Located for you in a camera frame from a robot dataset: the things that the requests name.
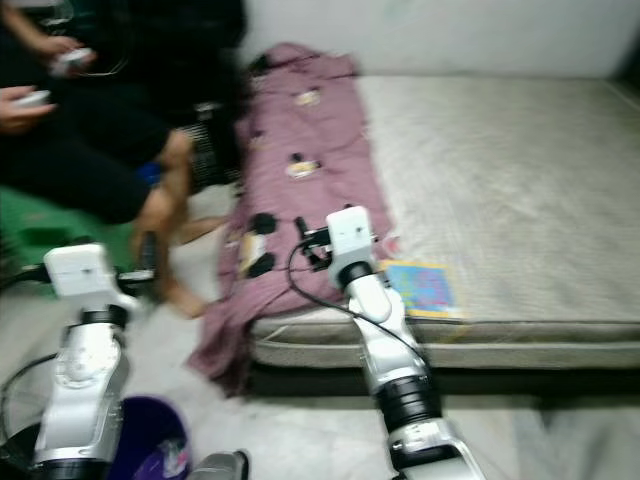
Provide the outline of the person's right hand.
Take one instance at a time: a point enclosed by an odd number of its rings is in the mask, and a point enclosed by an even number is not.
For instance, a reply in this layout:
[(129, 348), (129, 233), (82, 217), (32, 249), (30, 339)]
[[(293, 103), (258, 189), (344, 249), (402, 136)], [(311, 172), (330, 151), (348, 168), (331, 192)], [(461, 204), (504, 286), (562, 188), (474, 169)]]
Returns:
[(35, 93), (33, 86), (0, 88), (0, 134), (22, 134), (35, 127), (44, 116), (58, 108), (46, 102), (36, 106), (19, 105), (18, 101)]

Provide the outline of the person's left hand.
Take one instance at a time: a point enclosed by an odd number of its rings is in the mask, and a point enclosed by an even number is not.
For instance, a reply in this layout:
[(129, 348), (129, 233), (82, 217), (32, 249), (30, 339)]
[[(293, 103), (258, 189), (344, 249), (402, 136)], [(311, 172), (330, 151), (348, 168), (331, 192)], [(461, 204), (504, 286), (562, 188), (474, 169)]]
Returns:
[(83, 49), (84, 45), (77, 38), (40, 33), (29, 41), (29, 47), (45, 61), (54, 61), (68, 52)]

